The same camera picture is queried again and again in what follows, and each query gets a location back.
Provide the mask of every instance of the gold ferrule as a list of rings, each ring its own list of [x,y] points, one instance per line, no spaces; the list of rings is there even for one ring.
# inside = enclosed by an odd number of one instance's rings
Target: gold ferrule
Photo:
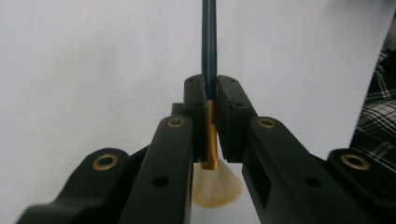
[[[201,166],[205,170],[216,170],[218,168],[218,132],[216,130],[216,102],[207,101],[207,159]]]

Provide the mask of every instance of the black and white plaid cloth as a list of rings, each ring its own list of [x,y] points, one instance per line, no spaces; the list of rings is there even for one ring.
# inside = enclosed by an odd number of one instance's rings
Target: black and white plaid cloth
[[[350,148],[396,173],[396,74],[384,69],[383,59],[387,59],[384,51],[375,69]]]

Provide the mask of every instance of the brush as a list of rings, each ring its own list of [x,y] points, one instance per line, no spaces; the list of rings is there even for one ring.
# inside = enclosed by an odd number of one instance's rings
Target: brush
[[[243,185],[233,171],[218,158],[216,130],[217,97],[216,0],[203,0],[202,76],[205,80],[207,113],[207,161],[194,165],[192,201],[206,208],[235,201]]]

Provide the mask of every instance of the white surface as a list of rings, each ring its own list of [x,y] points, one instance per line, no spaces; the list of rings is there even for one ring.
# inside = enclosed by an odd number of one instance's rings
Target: white surface
[[[322,158],[347,147],[393,0],[218,1],[219,73]],[[86,155],[132,154],[200,73],[201,1],[0,1],[0,223]],[[240,166],[233,166],[240,173]],[[191,223],[258,223],[245,189]]]

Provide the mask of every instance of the brush bristles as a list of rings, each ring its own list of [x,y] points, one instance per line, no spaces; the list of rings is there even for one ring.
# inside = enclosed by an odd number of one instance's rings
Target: brush bristles
[[[216,170],[204,170],[194,165],[192,201],[205,208],[215,208],[235,201],[243,185],[238,176],[222,161]]]

